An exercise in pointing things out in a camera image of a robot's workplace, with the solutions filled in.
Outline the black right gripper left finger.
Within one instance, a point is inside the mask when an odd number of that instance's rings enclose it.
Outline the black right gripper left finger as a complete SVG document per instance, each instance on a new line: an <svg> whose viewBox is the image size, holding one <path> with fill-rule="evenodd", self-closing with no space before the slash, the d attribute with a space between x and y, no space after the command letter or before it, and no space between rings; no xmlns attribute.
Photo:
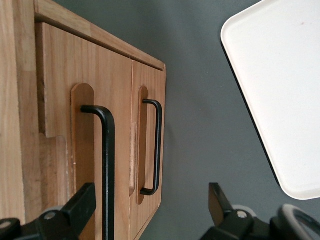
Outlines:
<svg viewBox="0 0 320 240"><path fill-rule="evenodd" d="M96 210L94 183L86 183L60 209L37 219L40 240L78 240Z"/></svg>

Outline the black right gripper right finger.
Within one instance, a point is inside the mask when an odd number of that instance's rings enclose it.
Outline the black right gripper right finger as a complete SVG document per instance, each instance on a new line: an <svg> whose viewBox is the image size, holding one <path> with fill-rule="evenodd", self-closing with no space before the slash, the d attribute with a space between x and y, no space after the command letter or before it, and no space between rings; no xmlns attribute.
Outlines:
<svg viewBox="0 0 320 240"><path fill-rule="evenodd" d="M208 187L208 209L214 226L202 240L248 240L254 228L253 216L244 209L234 208L220 185L210 183Z"/></svg>

